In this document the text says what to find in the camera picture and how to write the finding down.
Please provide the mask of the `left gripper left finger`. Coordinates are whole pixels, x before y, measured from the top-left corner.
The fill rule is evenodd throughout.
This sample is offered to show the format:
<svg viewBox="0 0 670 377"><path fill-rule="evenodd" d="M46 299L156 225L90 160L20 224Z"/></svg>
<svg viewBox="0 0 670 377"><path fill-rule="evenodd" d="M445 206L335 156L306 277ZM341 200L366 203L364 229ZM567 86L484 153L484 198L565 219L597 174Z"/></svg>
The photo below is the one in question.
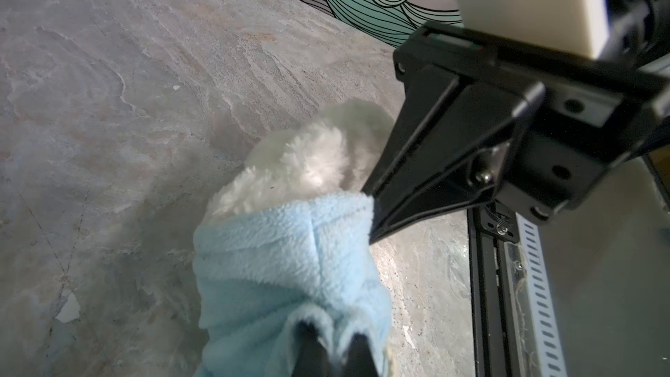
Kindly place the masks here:
<svg viewBox="0 0 670 377"><path fill-rule="evenodd" d="M292 377L328 377L330 363L319 333L313 325L300 323L298 326L299 352Z"/></svg>

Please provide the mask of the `white teddy bear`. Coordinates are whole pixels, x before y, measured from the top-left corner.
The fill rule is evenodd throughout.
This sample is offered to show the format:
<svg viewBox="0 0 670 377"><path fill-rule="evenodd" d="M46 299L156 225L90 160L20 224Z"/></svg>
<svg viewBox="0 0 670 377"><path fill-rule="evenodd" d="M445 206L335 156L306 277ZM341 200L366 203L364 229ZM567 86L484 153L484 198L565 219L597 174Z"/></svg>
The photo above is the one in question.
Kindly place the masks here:
<svg viewBox="0 0 670 377"><path fill-rule="evenodd" d="M244 169L213 195L204 222L359 191L394 127L380 105L350 99L326 108L298 129L272 132L254 146Z"/></svg>

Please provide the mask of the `light blue teddy hoodie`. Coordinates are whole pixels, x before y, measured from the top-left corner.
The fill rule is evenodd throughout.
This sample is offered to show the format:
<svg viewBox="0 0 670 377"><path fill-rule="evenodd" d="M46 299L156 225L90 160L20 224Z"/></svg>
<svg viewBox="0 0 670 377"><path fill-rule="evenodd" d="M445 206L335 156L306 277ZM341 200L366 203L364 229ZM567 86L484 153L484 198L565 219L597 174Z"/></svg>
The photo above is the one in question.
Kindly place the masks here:
<svg viewBox="0 0 670 377"><path fill-rule="evenodd" d="M381 376L391 373L392 299L369 247L373 200L341 192L195 230L195 272L209 339L199 376L288 376L298 328L312 326L340 366L364 336Z"/></svg>

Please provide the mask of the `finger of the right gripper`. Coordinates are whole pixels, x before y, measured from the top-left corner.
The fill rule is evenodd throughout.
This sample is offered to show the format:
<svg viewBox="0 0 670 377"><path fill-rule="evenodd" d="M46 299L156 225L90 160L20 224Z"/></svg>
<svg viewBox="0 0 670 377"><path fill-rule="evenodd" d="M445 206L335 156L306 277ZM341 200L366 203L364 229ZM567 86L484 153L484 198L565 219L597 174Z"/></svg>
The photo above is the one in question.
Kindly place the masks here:
<svg viewBox="0 0 670 377"><path fill-rule="evenodd" d="M424 129L459 84L459 75L434 65L424 66L404 78L404 104L380 160L363 187L364 193L378 194L390 183Z"/></svg>
<svg viewBox="0 0 670 377"><path fill-rule="evenodd" d="M375 202L371 243L424 219L489 202L544 96L539 81L518 87L460 81L390 183L369 194Z"/></svg>

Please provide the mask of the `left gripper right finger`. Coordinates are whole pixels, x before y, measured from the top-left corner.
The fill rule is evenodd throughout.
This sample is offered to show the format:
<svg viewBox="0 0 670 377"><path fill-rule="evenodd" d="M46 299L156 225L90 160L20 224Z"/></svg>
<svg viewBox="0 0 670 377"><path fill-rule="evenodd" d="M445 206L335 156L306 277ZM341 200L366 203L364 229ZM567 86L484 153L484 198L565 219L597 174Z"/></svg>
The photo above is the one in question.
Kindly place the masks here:
<svg viewBox="0 0 670 377"><path fill-rule="evenodd" d="M365 335L356 334L352 337L342 375L344 377L379 376Z"/></svg>

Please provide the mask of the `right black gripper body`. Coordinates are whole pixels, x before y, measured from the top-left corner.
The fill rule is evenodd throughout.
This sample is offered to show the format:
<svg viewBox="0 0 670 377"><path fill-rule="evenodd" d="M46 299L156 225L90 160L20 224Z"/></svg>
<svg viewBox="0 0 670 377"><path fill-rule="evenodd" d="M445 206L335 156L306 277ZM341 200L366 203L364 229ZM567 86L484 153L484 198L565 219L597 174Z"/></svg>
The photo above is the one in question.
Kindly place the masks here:
<svg viewBox="0 0 670 377"><path fill-rule="evenodd" d="M495 195L483 204L501 202L544 223L577 207L668 118L669 80L645 65L669 49L669 0L606 5L610 37L596 59L473 31L463 22L427 22L395 50L403 85L427 65L455 73L463 83L544 84L541 107L514 146Z"/></svg>

